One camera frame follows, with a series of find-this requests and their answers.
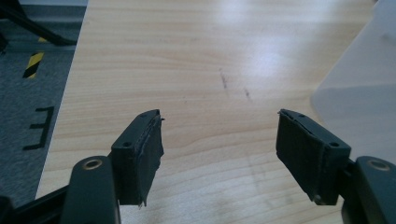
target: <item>black marking on floor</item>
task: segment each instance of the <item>black marking on floor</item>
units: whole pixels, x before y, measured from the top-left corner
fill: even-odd
[[[41,137],[40,137],[40,142],[38,144],[30,145],[27,147],[24,147],[23,150],[34,150],[34,149],[39,149],[41,147],[44,147],[47,142],[47,137],[49,135],[49,130],[50,130],[50,122],[52,120],[52,115],[54,111],[54,106],[46,107],[46,108],[37,108],[35,112],[47,112],[47,118],[44,123],[38,123],[38,124],[31,124],[30,129],[42,129]]]

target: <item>gray carpet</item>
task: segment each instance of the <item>gray carpet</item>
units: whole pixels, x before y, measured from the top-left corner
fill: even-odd
[[[31,20],[58,35],[78,39],[87,1],[79,6],[23,2],[27,1],[21,3]],[[0,195],[21,206],[35,198],[74,48],[48,44],[39,64],[29,70],[38,36],[8,20],[0,20],[0,33],[9,41],[0,54]]]

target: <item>black plastic part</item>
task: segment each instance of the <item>black plastic part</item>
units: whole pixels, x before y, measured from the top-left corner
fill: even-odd
[[[350,146],[309,117],[282,109],[276,155],[311,201],[335,205],[337,173],[347,167]]]
[[[19,0],[0,0],[0,3],[3,4],[4,6],[14,9],[21,15],[26,16]],[[5,15],[0,11],[0,19],[4,19],[4,18]]]
[[[64,206],[66,192],[67,187],[55,190],[17,209],[12,207],[8,198],[0,197],[0,223],[58,223]]]
[[[8,197],[0,196],[0,223],[10,223],[14,213],[14,207]]]
[[[163,155],[160,110],[140,114],[111,147],[120,204],[147,204]]]
[[[356,174],[355,162],[349,161],[345,170],[338,173],[336,188],[344,198],[341,215],[345,224],[367,224],[368,219],[361,204],[361,197],[353,181]]]
[[[353,180],[369,223],[396,223],[396,166],[359,157]]]
[[[79,161],[73,168],[60,223],[120,223],[115,192],[108,157]]]
[[[8,44],[8,42],[7,42],[6,38],[3,36],[2,33],[0,33],[0,53],[2,53],[4,51],[7,44]]]

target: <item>wood grain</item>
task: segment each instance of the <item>wood grain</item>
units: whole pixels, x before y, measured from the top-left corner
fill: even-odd
[[[91,0],[37,196],[159,108],[162,165],[123,223],[341,223],[276,157],[277,111],[317,119],[310,96],[373,4]]]

